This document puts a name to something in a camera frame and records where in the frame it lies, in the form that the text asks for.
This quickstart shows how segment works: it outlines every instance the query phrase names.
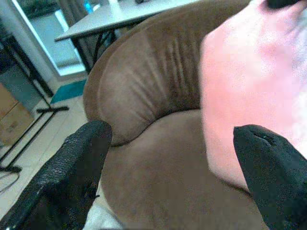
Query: brown armchair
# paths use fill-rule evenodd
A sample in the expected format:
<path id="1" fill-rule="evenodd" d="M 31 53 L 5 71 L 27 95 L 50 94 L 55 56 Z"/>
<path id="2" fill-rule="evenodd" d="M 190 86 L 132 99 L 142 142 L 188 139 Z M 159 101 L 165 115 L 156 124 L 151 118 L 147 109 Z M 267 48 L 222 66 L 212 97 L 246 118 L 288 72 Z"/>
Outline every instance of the brown armchair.
<path id="1" fill-rule="evenodd" d="M 121 37 L 92 69 L 87 117 L 113 129 L 101 183 L 127 227 L 267 229 L 253 199 L 209 171 L 201 128 L 201 41 L 247 4 L 204 0 L 159 14 Z"/>

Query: cardboard box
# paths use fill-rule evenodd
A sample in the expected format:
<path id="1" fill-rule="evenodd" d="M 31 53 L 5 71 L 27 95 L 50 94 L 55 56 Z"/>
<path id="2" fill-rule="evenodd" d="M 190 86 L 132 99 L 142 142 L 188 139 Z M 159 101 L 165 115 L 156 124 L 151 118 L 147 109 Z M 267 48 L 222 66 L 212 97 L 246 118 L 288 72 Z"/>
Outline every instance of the cardboard box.
<path id="1" fill-rule="evenodd" d="M 0 83 L 0 120 L 16 106 L 18 101 Z"/>
<path id="2" fill-rule="evenodd" d="M 21 103 L 17 103 L 0 120 L 0 141 L 12 145 L 33 122 L 33 117 Z"/>

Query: black metal stand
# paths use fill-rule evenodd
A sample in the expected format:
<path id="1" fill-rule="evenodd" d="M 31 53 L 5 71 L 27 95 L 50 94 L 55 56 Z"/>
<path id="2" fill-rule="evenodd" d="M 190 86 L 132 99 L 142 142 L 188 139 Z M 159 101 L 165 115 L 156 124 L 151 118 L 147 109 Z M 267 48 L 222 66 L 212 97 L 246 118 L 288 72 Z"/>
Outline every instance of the black metal stand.
<path id="1" fill-rule="evenodd" d="M 26 76 L 29 83 L 33 86 L 35 91 L 38 93 L 38 95 L 43 99 L 45 104 L 47 105 L 47 108 L 39 108 L 37 109 L 37 112 L 40 114 L 40 116 L 30 125 L 30 127 L 23 133 L 23 135 L 5 152 L 5 154 L 0 158 L 0 172 L 13 172 L 18 173 L 21 171 L 21 168 L 18 166 L 13 166 L 15 162 L 20 158 L 20 156 L 23 154 L 23 152 L 29 147 L 29 145 L 35 140 L 35 138 L 38 136 L 38 134 L 44 129 L 44 127 L 49 123 L 49 121 L 54 117 L 55 114 L 57 114 L 60 111 L 67 111 L 69 108 L 67 106 L 62 107 L 52 107 L 50 103 L 46 100 L 44 95 L 41 93 L 41 91 L 36 87 L 36 85 L 33 82 L 33 74 L 37 74 L 37 70 L 33 69 L 34 66 L 32 65 L 31 61 L 28 59 L 28 57 L 21 57 L 20 55 L 25 55 L 20 50 L 16 50 L 16 47 L 12 45 L 11 41 L 15 41 L 14 38 L 12 38 L 12 35 L 5 37 L 4 39 L 1 39 L 1 43 L 3 44 L 3 47 L 5 51 L 11 55 L 12 59 L 15 61 L 15 63 L 19 66 L 23 74 Z M 28 69 L 30 69 L 30 74 L 28 75 L 26 70 L 24 69 L 24 66 L 26 65 Z M 53 95 L 53 92 L 50 90 L 47 92 L 49 95 Z M 38 123 L 38 121 L 46 114 L 51 113 L 51 116 L 47 119 L 47 121 L 44 122 L 44 124 L 40 127 L 40 129 L 31 137 L 31 139 L 23 146 L 23 148 L 19 151 L 19 153 L 14 157 L 14 159 L 5 167 L 2 167 L 2 163 L 5 160 L 5 158 L 11 153 L 11 151 L 17 146 L 18 143 L 25 137 L 25 135 Z"/>

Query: pink cushion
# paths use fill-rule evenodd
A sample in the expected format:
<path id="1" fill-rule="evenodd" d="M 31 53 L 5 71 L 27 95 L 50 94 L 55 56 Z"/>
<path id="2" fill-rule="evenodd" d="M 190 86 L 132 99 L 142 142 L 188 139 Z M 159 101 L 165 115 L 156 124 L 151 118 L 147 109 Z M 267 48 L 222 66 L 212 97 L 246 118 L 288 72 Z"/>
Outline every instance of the pink cushion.
<path id="1" fill-rule="evenodd" d="M 299 23 L 305 7 L 306 1 L 300 1 L 270 10 L 264 0 L 254 0 L 202 43 L 201 105 L 209 167 L 246 190 L 233 145 L 234 126 L 264 126 L 307 154 L 307 30 Z"/>

